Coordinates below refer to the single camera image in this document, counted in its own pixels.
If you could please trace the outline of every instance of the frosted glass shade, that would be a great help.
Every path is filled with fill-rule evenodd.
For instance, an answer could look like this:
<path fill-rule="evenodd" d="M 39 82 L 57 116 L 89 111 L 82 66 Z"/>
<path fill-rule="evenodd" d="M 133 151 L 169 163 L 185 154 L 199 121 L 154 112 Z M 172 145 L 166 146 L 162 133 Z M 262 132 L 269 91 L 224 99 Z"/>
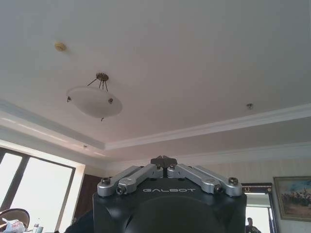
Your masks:
<path fill-rule="evenodd" d="M 80 111 L 95 118 L 114 116 L 122 110 L 122 103 L 117 97 L 99 88 L 78 86 L 68 90 L 67 96 Z"/>

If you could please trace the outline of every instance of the white ceiling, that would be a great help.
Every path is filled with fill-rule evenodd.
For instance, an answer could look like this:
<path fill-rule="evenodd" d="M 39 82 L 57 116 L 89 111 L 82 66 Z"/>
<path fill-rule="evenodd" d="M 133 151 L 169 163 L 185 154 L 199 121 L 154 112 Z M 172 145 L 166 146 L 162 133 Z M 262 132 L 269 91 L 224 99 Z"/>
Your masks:
<path fill-rule="evenodd" d="M 303 127 L 310 120 L 296 115 L 292 122 L 105 150 L 309 103 L 309 0 L 11 0 L 1 5 L 0 29 L 0 118 L 17 122 L 2 120 L 3 127 L 113 161 L 311 139 Z M 57 52 L 55 41 L 68 51 Z M 109 75 L 109 91 L 123 104 L 103 122 L 66 103 L 66 91 L 97 71 Z"/>

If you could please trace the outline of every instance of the metal bracket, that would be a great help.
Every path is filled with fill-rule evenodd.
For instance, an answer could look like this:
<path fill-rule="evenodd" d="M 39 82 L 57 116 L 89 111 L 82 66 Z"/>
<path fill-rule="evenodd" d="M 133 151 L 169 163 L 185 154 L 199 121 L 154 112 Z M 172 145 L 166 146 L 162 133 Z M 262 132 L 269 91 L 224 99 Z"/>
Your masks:
<path fill-rule="evenodd" d="M 120 179 L 116 192 L 118 195 L 133 193 L 145 179 L 160 177 L 163 177 L 163 168 L 159 164 L 148 164 L 131 176 Z"/>
<path fill-rule="evenodd" d="M 118 175 L 109 178 L 103 178 L 101 182 L 97 184 L 97 194 L 101 197 L 108 197 L 115 193 L 118 182 L 123 177 L 129 176 L 132 173 L 140 170 L 141 168 L 138 166 L 131 166 L 127 170 L 119 173 Z"/>
<path fill-rule="evenodd" d="M 227 195 L 232 197 L 242 194 L 242 185 L 237 178 L 227 179 L 201 166 L 172 165 L 168 168 L 167 173 L 169 178 L 188 178 L 207 193 L 215 194 L 224 190 Z"/>
<path fill-rule="evenodd" d="M 202 174 L 184 164 L 170 166 L 167 170 L 169 178 L 187 178 L 196 183 L 206 193 L 216 194 L 221 191 L 220 182 L 211 176 Z"/>

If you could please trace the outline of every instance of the pendant light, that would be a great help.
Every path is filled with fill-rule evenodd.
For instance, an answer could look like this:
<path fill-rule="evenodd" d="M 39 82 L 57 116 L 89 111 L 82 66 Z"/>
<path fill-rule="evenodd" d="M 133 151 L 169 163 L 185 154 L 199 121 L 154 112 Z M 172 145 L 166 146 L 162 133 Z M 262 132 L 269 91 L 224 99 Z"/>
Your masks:
<path fill-rule="evenodd" d="M 107 81 L 109 77 L 105 73 L 97 73 L 96 78 L 87 86 L 77 86 L 66 93 L 67 102 L 73 103 L 81 112 L 103 120 L 119 114 L 122 110 L 121 101 L 108 92 Z M 91 87 L 95 81 L 99 81 L 98 87 Z"/>

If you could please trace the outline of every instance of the painting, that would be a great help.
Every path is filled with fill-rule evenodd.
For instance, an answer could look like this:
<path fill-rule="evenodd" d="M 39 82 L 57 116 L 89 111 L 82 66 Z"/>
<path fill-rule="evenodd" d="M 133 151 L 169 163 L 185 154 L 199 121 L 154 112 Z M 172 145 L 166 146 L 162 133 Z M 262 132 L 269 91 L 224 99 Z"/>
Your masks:
<path fill-rule="evenodd" d="M 281 219 L 311 221 L 311 176 L 274 177 Z"/>

